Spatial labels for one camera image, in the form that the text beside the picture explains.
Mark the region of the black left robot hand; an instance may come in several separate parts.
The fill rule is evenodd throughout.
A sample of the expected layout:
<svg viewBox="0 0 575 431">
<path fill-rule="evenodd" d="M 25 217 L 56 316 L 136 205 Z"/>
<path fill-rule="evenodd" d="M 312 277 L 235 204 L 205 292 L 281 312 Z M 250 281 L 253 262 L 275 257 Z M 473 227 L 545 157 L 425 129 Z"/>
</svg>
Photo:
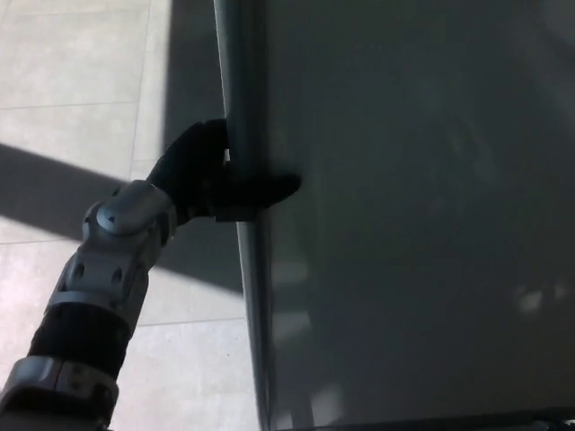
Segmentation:
<svg viewBox="0 0 575 431">
<path fill-rule="evenodd" d="M 156 162 L 147 180 L 171 199 L 179 225 L 198 217 L 251 222 L 300 188 L 301 178 L 292 173 L 234 178 L 228 149 L 226 121 L 212 119 L 190 126 Z"/>
</svg>

